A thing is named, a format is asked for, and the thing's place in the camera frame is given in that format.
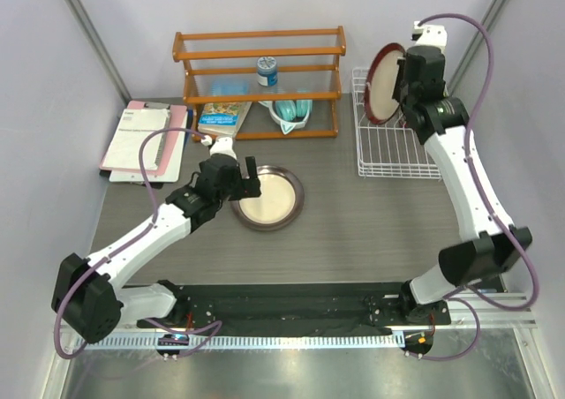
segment can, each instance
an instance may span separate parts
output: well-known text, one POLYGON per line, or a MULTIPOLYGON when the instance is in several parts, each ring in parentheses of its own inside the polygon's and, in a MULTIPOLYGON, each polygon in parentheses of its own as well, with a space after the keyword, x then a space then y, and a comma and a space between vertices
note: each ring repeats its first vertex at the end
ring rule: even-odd
POLYGON ((265 87, 271 87, 278 80, 278 67, 276 59, 272 56, 263 56, 257 59, 257 82, 265 87))

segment gray wooden table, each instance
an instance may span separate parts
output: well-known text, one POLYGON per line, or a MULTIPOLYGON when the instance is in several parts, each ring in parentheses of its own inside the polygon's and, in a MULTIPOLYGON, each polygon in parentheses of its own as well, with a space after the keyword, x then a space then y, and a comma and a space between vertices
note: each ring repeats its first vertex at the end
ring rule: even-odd
MULTIPOLYGON (((366 178, 357 174, 351 98, 339 103, 337 139, 247 140, 236 144, 243 159, 294 172, 305 188, 302 214, 288 227, 255 232, 226 205, 216 218, 143 267, 131 283, 169 279, 175 283, 403 281, 437 261, 454 244, 457 222, 442 182, 366 178)), ((325 102, 315 102, 311 129, 326 126, 325 102)), ((273 127, 254 104, 244 130, 273 127)), ((181 183, 157 192, 160 200, 187 183, 207 158, 200 144, 185 149, 181 183)), ((93 251, 115 241, 151 213, 144 187, 111 184, 93 251)))

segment gray wall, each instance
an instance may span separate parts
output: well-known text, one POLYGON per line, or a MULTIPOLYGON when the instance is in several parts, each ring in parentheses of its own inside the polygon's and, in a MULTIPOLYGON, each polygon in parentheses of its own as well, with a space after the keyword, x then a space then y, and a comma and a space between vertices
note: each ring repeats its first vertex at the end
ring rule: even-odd
POLYGON ((37 398, 61 259, 89 250, 121 107, 64 0, 0 0, 1 397, 37 398))
MULTIPOLYGON (((347 55, 341 60, 341 75, 343 89, 349 91, 351 67, 369 66, 378 50, 392 41, 409 46, 414 19, 442 11, 461 12, 481 18, 490 1, 82 0, 133 97, 178 97, 182 94, 184 71, 182 65, 173 62, 171 57, 176 31, 282 30, 327 28, 341 24, 347 35, 347 55)), ((457 24, 449 24, 448 28, 452 34, 448 51, 450 74, 463 55, 473 31, 457 24)), ((275 44, 296 47, 296 40, 293 41, 281 43, 281 39, 277 39, 275 44)), ((208 41, 208 47, 210 43, 213 43, 212 47, 226 49, 225 42, 217 44, 208 41)), ((203 46, 193 42, 191 47, 203 46)), ((274 44, 253 39, 237 41, 235 46, 231 42, 228 49, 258 47, 272 48, 274 44)), ((294 64, 301 64, 311 58, 294 59, 294 64)), ((206 65, 210 66, 230 64, 233 65, 233 61, 206 61, 206 65)), ((238 61, 238 66, 250 64, 254 62, 238 61)), ((285 77, 291 77, 291 74, 287 73, 285 77)), ((310 83, 300 87, 312 88, 313 79, 319 77, 308 78, 310 83)), ((292 80, 299 83, 304 78, 302 74, 292 80)))
MULTIPOLYGON (((541 295, 534 311, 554 383, 565 395, 565 59, 563 0, 510 0, 493 29, 493 84, 477 124, 478 150, 493 186, 518 225, 528 225, 541 295)), ((484 48, 455 94, 469 109, 486 70, 484 48)), ((521 263, 513 289, 531 286, 521 263)))

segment wooden rack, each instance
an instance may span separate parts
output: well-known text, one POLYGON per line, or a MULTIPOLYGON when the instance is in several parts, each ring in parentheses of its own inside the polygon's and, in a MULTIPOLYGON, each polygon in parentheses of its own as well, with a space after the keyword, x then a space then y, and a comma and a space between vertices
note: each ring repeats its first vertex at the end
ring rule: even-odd
POLYGON ((336 115, 335 101, 342 96, 342 85, 339 77, 339 56, 345 55, 345 33, 343 27, 313 30, 286 30, 286 31, 254 31, 241 33, 211 33, 211 34, 181 34, 175 35, 173 43, 173 59, 175 62, 182 61, 185 67, 185 88, 183 99, 187 105, 192 105, 196 109, 197 117, 194 118, 192 128, 198 126, 198 118, 201 115, 201 108, 210 102, 258 102, 258 101, 283 101, 313 99, 315 101, 327 100, 331 102, 331 129, 329 130, 295 130, 287 135, 282 132, 239 132, 236 139, 288 139, 288 138, 327 138, 335 137, 338 133, 338 123, 336 115), (250 39, 259 37, 291 37, 291 36, 329 36, 336 37, 335 46, 332 47, 299 47, 287 49, 232 49, 232 50, 209 50, 209 51, 188 51, 185 44, 188 41, 211 41, 211 40, 233 40, 250 39), (286 72, 331 72, 329 89, 326 91, 312 92, 289 92, 289 93, 262 93, 254 92, 249 94, 231 96, 206 96, 199 94, 196 77, 199 76, 219 76, 224 74, 254 74, 253 67, 236 68, 208 68, 193 69, 191 61, 208 59, 238 59, 261 56, 333 56, 332 64, 310 64, 310 65, 285 65, 279 66, 279 73, 286 72))

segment white basket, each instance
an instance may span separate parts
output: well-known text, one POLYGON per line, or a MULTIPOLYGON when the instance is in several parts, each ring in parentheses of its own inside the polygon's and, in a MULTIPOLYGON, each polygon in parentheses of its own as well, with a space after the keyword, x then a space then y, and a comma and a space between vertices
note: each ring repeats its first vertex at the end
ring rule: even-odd
POLYGON ((359 175, 441 179, 437 165, 419 145, 416 134, 402 127, 402 116, 383 125, 375 125, 366 117, 363 96, 367 72, 355 68, 351 78, 359 175))

